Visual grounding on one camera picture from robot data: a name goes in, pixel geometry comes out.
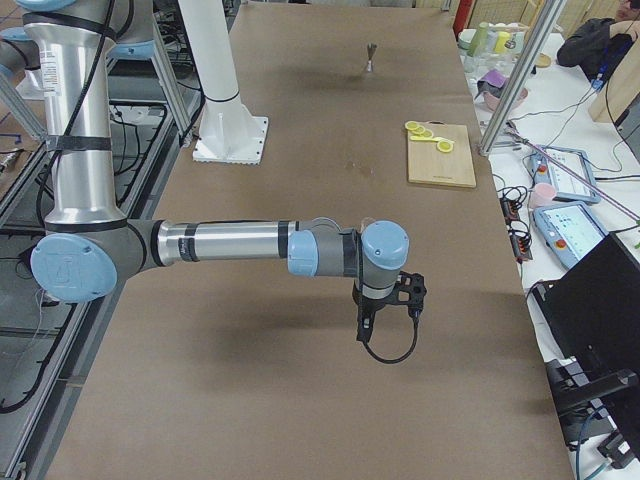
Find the pink cup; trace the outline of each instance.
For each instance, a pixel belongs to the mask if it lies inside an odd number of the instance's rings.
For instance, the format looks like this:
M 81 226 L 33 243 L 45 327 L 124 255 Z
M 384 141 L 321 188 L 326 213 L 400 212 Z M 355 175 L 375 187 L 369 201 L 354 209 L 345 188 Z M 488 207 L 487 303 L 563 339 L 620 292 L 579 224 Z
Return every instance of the pink cup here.
M 538 208 L 551 205 L 557 193 L 555 187 L 549 183 L 536 183 L 531 190 L 529 206 Z

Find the black jacket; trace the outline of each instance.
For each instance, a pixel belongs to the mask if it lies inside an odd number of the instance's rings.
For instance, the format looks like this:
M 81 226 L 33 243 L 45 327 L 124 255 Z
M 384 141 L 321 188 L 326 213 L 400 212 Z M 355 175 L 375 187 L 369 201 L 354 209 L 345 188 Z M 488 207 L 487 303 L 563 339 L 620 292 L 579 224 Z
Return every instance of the black jacket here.
M 629 35 L 616 35 L 609 39 L 612 18 L 592 18 L 569 37 L 558 50 L 558 64 L 563 67 L 580 65 L 589 80 L 597 77 L 602 65 L 607 65 L 603 80 L 608 80 L 618 67 L 628 47 Z

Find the brown table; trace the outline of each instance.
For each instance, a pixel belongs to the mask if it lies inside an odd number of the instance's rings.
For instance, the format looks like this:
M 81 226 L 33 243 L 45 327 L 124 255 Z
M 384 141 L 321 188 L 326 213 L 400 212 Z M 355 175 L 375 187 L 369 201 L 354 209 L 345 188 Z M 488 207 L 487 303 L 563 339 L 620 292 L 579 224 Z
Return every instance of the brown table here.
M 449 20 L 244 6 L 232 45 L 243 101 L 270 117 L 262 163 L 184 152 L 156 216 L 397 221 L 406 269 L 429 288 L 414 355 L 385 366 L 355 342 L 349 279 L 295 278 L 275 260 L 144 273 L 48 478 L 571 478 L 488 162 L 474 156 L 476 189 L 407 182 L 405 120 L 479 140 Z M 386 309 L 373 345 L 391 356 L 410 334 Z

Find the black monitor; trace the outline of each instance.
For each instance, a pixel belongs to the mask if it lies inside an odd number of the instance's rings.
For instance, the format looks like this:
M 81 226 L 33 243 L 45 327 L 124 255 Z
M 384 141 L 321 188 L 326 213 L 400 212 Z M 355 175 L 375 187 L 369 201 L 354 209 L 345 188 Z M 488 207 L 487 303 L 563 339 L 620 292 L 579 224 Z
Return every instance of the black monitor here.
M 640 375 L 640 264 L 616 235 L 553 283 L 543 311 L 562 353 L 591 382 L 625 369 Z M 640 458 L 640 387 L 600 400 Z

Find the cutting board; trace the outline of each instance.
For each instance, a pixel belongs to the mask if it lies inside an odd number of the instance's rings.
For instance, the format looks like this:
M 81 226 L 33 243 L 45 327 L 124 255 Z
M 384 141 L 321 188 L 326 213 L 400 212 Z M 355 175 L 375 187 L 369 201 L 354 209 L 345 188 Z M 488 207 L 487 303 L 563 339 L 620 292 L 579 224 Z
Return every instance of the cutting board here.
M 409 140 L 411 134 L 407 132 L 409 182 L 474 188 L 476 175 L 466 125 L 418 123 L 436 137 L 448 138 L 455 144 L 452 152 L 442 153 L 435 143 Z

